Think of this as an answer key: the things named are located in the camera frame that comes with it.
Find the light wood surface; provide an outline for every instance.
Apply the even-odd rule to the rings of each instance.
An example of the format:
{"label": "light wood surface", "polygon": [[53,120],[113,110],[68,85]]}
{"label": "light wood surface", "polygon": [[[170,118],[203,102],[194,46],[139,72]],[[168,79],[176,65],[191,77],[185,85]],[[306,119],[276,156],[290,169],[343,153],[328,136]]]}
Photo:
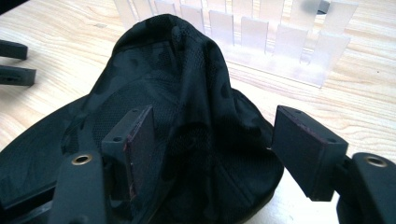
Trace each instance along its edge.
{"label": "light wood surface", "polygon": [[[303,110],[349,143],[396,162],[396,2],[360,0],[352,37],[321,89],[229,63],[232,85],[274,123],[276,106]],[[0,86],[0,150],[49,113],[87,94],[124,33],[112,0],[31,0],[0,16],[0,39],[29,46],[35,85]],[[286,172],[248,223],[337,223],[335,204],[311,203]]]}

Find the black plastic part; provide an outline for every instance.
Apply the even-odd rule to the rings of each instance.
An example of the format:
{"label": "black plastic part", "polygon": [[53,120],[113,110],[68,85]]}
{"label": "black plastic part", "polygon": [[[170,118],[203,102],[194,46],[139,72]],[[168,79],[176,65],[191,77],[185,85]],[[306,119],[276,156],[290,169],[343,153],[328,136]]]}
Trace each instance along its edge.
{"label": "black plastic part", "polygon": [[106,224],[109,218],[102,156],[81,151],[67,157],[60,168],[49,224]]}
{"label": "black plastic part", "polygon": [[332,185],[340,195],[337,204],[337,215],[340,224],[361,224],[364,217],[361,212],[358,195],[353,187],[353,179],[349,173],[351,163],[352,160],[345,156],[344,162],[336,165],[332,176]]}
{"label": "black plastic part", "polygon": [[363,213],[361,223],[396,223],[396,165],[377,155],[356,153],[349,173]]}
{"label": "black plastic part", "polygon": [[52,201],[44,203],[38,206],[32,211],[25,213],[7,224],[20,224],[20,223],[35,223],[35,224],[47,224],[50,217],[50,209],[52,207]]}
{"label": "black plastic part", "polygon": [[23,44],[0,40],[0,57],[26,60],[27,50]]}
{"label": "black plastic part", "polygon": [[130,110],[102,140],[105,161],[112,163],[112,200],[131,201],[140,191],[154,150],[152,106]]}
{"label": "black plastic part", "polygon": [[330,7],[329,0],[321,0],[318,7],[317,15],[326,15],[327,11],[329,11],[329,7]]}
{"label": "black plastic part", "polygon": [[271,148],[307,197],[332,199],[332,173],[347,152],[344,139],[304,112],[279,105]]}
{"label": "black plastic part", "polygon": [[32,86],[35,84],[35,70],[0,65],[0,84]]}
{"label": "black plastic part", "polygon": [[5,223],[15,223],[16,218],[26,217],[31,211],[36,210],[37,207],[48,203],[52,200],[55,184],[49,184],[37,192],[13,202],[4,202],[0,199],[0,220],[3,220]]}

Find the clear acrylic organizer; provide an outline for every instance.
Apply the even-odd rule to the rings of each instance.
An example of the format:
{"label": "clear acrylic organizer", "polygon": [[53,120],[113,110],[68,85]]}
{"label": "clear acrylic organizer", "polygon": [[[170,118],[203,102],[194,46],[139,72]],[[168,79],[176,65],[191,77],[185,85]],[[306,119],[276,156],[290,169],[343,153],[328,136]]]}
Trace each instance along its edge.
{"label": "clear acrylic organizer", "polygon": [[350,41],[343,32],[358,4],[293,0],[287,11],[286,1],[114,0],[126,29],[177,15],[214,39],[226,61],[320,88]]}

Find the screw hole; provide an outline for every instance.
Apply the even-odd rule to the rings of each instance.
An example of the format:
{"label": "screw hole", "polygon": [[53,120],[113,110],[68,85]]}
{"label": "screw hole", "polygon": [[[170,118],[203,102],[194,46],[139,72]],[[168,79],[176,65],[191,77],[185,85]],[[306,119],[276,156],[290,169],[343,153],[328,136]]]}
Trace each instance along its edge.
{"label": "screw hole", "polygon": [[333,138],[328,138],[327,141],[331,142],[331,143],[336,143],[337,141],[335,141],[335,139]]}
{"label": "screw hole", "polygon": [[75,217],[69,221],[69,224],[84,224],[87,223],[88,220],[89,219],[86,216]]}
{"label": "screw hole", "polygon": [[120,142],[122,140],[121,137],[115,137],[113,138],[113,142]]}
{"label": "screw hole", "polygon": [[381,159],[379,159],[379,158],[377,158],[377,157],[368,156],[368,157],[366,157],[365,159],[366,159],[366,161],[367,161],[369,164],[371,164],[371,165],[373,165],[373,166],[376,166],[376,167],[381,167],[381,168],[383,168],[383,167],[387,167],[387,166],[388,166],[388,164],[387,164],[385,161],[383,161],[383,160],[381,160]]}
{"label": "screw hole", "polygon": [[83,165],[83,164],[90,162],[91,160],[92,160],[92,155],[90,155],[90,154],[80,155],[80,156],[75,157],[72,160],[72,164],[73,165]]}

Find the black fabric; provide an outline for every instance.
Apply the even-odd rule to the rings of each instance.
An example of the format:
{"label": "black fabric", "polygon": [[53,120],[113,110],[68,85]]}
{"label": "black fabric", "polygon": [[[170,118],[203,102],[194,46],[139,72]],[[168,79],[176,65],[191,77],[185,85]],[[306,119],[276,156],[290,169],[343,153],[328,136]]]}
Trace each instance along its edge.
{"label": "black fabric", "polygon": [[101,141],[127,111],[152,105],[155,150],[134,223],[235,223],[272,197],[283,166],[272,126],[233,90],[219,47],[189,23],[161,15],[116,44],[92,91],[0,154],[0,199],[56,181],[60,161]]}
{"label": "black fabric", "polygon": [[25,2],[27,0],[0,0],[0,15]]}

